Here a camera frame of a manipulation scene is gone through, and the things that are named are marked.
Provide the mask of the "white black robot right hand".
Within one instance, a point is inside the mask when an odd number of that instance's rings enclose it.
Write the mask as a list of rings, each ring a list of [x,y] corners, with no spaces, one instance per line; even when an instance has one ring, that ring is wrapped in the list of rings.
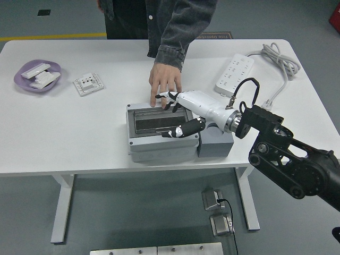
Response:
[[[173,112],[179,107],[186,108],[192,113],[198,115],[198,118],[185,122],[177,127],[163,132],[162,137],[167,138],[184,138],[200,132],[205,129],[206,121],[212,121],[217,124],[223,132],[235,132],[241,120],[241,113],[232,106],[225,107],[216,99],[199,90],[187,92],[162,92],[156,95],[156,98],[168,98],[169,103],[166,109],[174,105]]]

